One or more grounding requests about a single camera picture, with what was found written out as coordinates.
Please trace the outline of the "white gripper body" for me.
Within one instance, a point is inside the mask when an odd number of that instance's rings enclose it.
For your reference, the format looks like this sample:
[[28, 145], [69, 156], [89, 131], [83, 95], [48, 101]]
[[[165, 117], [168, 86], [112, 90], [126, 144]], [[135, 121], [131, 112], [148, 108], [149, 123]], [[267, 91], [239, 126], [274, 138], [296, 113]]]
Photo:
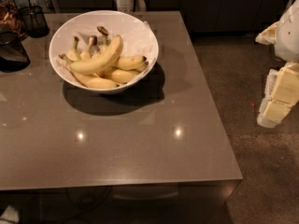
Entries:
[[294, 1], [278, 22], [275, 54], [286, 62], [299, 62], [299, 0]]

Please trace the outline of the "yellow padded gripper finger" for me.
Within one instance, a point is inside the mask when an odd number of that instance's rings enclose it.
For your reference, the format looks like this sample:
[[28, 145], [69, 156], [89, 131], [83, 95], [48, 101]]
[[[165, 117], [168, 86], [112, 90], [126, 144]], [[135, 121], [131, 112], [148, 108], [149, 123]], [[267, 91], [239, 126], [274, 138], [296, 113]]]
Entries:
[[278, 22], [274, 22], [269, 27], [260, 32], [255, 41], [263, 45], [274, 45], [277, 41]]
[[299, 63], [287, 62], [279, 70], [271, 69], [266, 78], [257, 123], [275, 128], [299, 102]]

